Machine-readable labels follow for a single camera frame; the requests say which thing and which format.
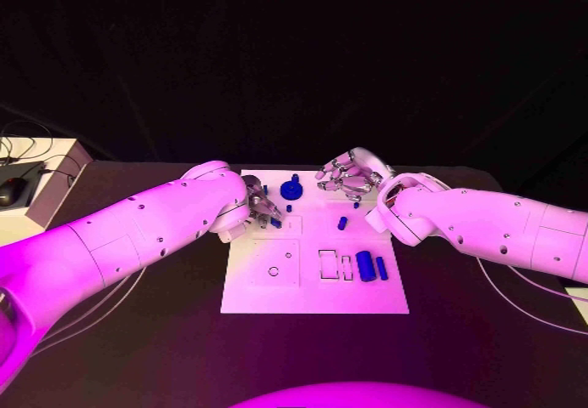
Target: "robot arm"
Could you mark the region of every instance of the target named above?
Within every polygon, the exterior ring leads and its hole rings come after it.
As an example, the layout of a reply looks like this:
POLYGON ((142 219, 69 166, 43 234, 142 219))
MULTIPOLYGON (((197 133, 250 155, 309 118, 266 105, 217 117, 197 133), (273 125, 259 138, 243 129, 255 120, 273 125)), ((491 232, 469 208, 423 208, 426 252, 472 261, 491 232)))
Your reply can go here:
POLYGON ((347 197, 360 181, 365 186, 361 194, 377 188, 376 207, 364 218, 378 232, 389 230, 412 247, 427 236, 439 236, 461 253, 588 283, 588 213, 515 195, 449 189, 425 173, 396 175, 391 170, 380 177, 376 169, 389 167, 357 148, 338 156, 315 177, 321 179, 325 171, 332 171, 331 180, 318 183, 318 188, 341 189, 347 197), (332 169, 344 166, 354 168, 354 156, 361 156, 361 175, 334 173, 332 169))
POLYGON ((92 215, 0 247, 0 393, 69 309, 208 231, 229 242, 263 214, 260 182, 221 161, 92 215))

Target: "dark table surface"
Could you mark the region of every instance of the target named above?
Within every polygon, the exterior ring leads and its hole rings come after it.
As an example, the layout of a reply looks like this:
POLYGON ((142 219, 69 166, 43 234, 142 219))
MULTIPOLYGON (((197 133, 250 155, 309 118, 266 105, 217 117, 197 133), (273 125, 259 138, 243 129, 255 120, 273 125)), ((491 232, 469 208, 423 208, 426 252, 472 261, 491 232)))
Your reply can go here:
MULTIPOLYGON (((92 162, 51 227, 177 179, 190 166, 92 162)), ((231 166, 240 168, 315 170, 231 166)), ((396 171, 429 173, 455 188, 501 190, 487 173, 466 167, 396 171)), ((229 245, 206 234, 146 268, 106 319, 30 359, 0 406, 224 407, 283 388, 338 381, 410 384, 489 406, 586 406, 588 337, 525 317, 489 287, 476 260, 440 238, 416 247, 391 243, 407 315, 220 314, 229 245)), ((567 299, 531 287, 504 266, 485 265, 527 311, 585 329, 567 299)), ((527 275, 561 290, 553 277, 527 275)), ((57 326, 102 296, 82 302, 57 326)))

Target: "black backdrop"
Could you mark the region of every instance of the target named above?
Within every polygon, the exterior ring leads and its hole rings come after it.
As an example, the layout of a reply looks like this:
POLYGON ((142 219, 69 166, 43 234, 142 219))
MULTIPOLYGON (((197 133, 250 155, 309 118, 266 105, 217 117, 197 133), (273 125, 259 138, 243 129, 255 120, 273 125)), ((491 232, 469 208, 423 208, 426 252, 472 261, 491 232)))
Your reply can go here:
POLYGON ((588 4, 4 2, 0 119, 120 161, 466 165, 514 190, 588 128, 588 4))

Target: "small blue piece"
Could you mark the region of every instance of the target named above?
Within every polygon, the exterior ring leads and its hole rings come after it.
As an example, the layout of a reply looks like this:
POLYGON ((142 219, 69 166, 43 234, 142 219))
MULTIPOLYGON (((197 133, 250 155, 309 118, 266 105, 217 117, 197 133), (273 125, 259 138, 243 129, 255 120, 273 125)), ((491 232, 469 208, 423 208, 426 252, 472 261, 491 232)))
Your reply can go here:
POLYGON ((381 257, 376 257, 376 264, 377 264, 378 278, 383 281, 386 281, 387 280, 387 272, 386 272, 386 267, 383 266, 381 257))
POLYGON ((279 188, 279 194, 285 200, 296 200, 302 196, 302 184, 298 182, 298 175, 291 176, 291 181, 286 181, 279 188))
POLYGON ((363 282, 370 282, 376 279, 376 269, 373 268, 371 254, 368 251, 360 251, 354 255, 357 260, 358 277, 363 282))
POLYGON ((275 218, 272 218, 269 220, 269 224, 275 227, 275 228, 280 228, 282 227, 282 221, 278 221, 275 218))
POLYGON ((345 225, 347 225, 347 217, 341 217, 338 220, 337 228, 342 230, 345 228, 345 225))

